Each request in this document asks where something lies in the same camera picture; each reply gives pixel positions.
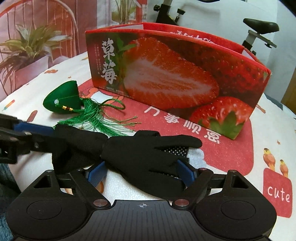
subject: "printed tablecloth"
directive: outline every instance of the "printed tablecloth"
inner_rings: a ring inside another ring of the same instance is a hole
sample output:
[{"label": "printed tablecloth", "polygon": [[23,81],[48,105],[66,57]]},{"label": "printed tablecloth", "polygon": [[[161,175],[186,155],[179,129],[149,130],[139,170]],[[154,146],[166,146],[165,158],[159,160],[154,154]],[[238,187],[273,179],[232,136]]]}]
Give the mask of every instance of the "printed tablecloth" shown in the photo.
[{"label": "printed tablecloth", "polygon": [[[203,142],[201,148],[206,167],[215,173],[236,169],[242,173],[274,205],[277,222],[271,233],[272,241],[295,241],[296,213],[293,207],[292,186],[296,185],[296,120],[284,113],[263,94],[236,140],[230,140],[178,116],[126,97],[98,90],[92,85],[87,53],[68,59],[22,86],[0,103],[3,114],[36,124],[54,126],[70,115],[58,115],[46,110],[42,102],[49,92],[69,80],[76,80],[81,95],[97,100],[115,98],[126,105],[126,110],[106,109],[109,116],[127,119],[138,116],[133,131],[152,129],[162,135],[187,134]],[[263,158],[267,149],[274,156],[273,167]],[[23,191],[41,173],[52,169],[51,154],[31,153],[19,158],[10,170]],[[129,185],[120,175],[108,171],[104,192],[111,203],[115,199],[155,199]]]}]

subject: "green string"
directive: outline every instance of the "green string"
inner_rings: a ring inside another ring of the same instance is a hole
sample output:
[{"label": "green string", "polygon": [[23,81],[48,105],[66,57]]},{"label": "green string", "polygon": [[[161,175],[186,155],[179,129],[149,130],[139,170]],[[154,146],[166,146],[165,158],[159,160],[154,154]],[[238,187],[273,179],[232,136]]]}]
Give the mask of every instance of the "green string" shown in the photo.
[{"label": "green string", "polygon": [[[80,98],[84,109],[81,110],[73,110],[73,112],[79,113],[79,115],[68,119],[68,120],[61,120],[58,124],[65,124],[70,126],[80,126],[84,130],[88,131],[99,131],[108,136],[127,136],[125,133],[122,132],[132,132],[125,128],[124,126],[135,126],[137,122],[129,122],[132,119],[137,118],[136,116],[127,120],[116,120],[107,116],[103,108],[104,107],[112,107],[117,110],[124,110],[126,107],[124,103],[117,99],[108,99],[103,103],[98,103],[91,98]],[[122,107],[118,107],[112,104],[106,104],[108,101],[116,101],[122,105]]]}]

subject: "plant pot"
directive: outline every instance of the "plant pot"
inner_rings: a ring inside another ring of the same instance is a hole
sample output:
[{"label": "plant pot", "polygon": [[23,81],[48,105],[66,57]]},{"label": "plant pot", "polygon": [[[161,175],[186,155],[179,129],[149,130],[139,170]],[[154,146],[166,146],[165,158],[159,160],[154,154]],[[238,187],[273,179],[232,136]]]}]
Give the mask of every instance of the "plant pot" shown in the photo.
[{"label": "plant pot", "polygon": [[44,56],[36,62],[15,72],[15,90],[28,83],[39,74],[48,69],[48,56]]}]

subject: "black bicycle saddle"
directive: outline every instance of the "black bicycle saddle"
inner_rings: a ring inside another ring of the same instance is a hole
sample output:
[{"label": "black bicycle saddle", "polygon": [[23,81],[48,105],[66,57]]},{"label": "black bicycle saddle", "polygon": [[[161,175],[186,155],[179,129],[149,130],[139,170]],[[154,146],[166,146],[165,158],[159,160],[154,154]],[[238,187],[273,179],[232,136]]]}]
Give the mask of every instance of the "black bicycle saddle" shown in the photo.
[{"label": "black bicycle saddle", "polygon": [[279,31],[279,26],[277,25],[277,23],[266,22],[251,18],[245,18],[243,22],[259,34],[269,34]]}]

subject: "red cardboard box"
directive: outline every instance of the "red cardboard box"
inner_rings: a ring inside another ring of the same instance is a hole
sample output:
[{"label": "red cardboard box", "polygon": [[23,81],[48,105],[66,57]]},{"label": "red cardboard box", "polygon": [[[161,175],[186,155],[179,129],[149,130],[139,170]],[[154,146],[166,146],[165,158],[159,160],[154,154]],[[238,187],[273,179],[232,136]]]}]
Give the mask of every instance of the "red cardboard box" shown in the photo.
[{"label": "red cardboard box", "polygon": [[270,70],[243,46],[180,26],[141,23],[86,31],[95,87],[235,139]]}]

